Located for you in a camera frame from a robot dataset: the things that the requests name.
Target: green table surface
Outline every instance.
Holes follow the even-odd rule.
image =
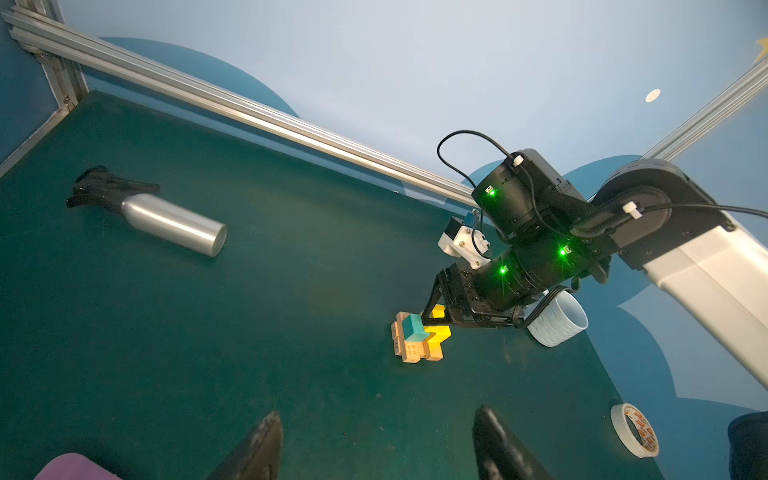
[[[103,164],[226,223],[216,258],[67,209]],[[91,93],[0,179],[0,478],[78,452],[125,479],[205,478],[267,412],[281,478],[477,478],[490,405],[558,480],[661,478],[609,417],[589,338],[452,329],[402,363],[451,214],[323,167]]]

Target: roll of tape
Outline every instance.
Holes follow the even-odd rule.
[[[627,418],[637,429],[641,439],[639,442],[630,430]],[[633,455],[640,458],[659,455],[659,439],[656,438],[656,433],[650,427],[650,422],[645,418],[645,415],[635,406],[630,403],[621,403],[611,407],[611,422],[614,424],[614,430],[616,430],[616,435],[619,435],[621,443]]]

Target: yellow star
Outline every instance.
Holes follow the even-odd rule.
[[[768,38],[761,38],[755,43],[763,46],[763,51],[760,52],[760,55],[757,55],[757,58],[755,58],[755,63],[757,63],[758,60],[760,60],[766,53],[768,53]]]

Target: white cup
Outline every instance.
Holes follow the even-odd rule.
[[[587,314],[568,292],[561,292],[528,326],[531,335],[544,346],[560,345],[587,328]]]

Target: black spray nozzle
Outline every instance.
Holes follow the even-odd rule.
[[[67,199],[67,207],[79,205],[98,205],[116,213],[121,212],[123,200],[136,194],[157,194],[160,185],[134,182],[115,177],[106,167],[97,165],[87,169],[72,187],[72,196]]]

